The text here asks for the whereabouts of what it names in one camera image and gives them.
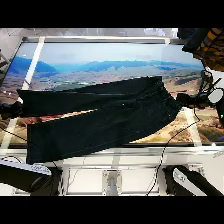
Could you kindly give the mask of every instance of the black pants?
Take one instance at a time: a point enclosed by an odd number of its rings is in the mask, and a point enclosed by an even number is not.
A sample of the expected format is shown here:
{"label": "black pants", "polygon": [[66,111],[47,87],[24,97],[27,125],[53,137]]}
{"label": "black pants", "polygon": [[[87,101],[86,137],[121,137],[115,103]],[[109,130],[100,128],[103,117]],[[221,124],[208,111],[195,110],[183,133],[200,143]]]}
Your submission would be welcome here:
{"label": "black pants", "polygon": [[161,77],[135,78],[60,92],[18,90],[23,117],[92,112],[28,125],[27,163],[50,162],[118,147],[173,121],[181,105]]}

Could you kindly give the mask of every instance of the landscape print surface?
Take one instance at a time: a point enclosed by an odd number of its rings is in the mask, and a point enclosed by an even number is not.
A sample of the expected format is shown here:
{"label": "landscape print surface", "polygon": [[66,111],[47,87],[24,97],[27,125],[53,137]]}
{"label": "landscape print surface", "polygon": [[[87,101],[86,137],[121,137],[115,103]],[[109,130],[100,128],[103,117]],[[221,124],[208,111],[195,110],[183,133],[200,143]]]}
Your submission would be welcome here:
{"label": "landscape print surface", "polygon": [[[181,51],[181,45],[134,43],[45,43],[30,84],[30,90],[61,91],[142,76],[162,76],[167,90],[175,98],[178,92],[193,95],[200,85],[203,66],[192,55]],[[13,103],[32,62],[34,44],[25,43],[14,58],[1,86],[0,100]],[[202,141],[215,141],[223,135],[213,109],[198,111],[204,119],[198,125]],[[64,116],[18,119],[15,133],[26,138],[28,123],[45,122]],[[7,127],[8,121],[2,121]],[[176,120],[138,143],[167,142],[187,126],[181,111]],[[16,137],[12,142],[23,142]],[[186,130],[172,142],[192,142]]]}

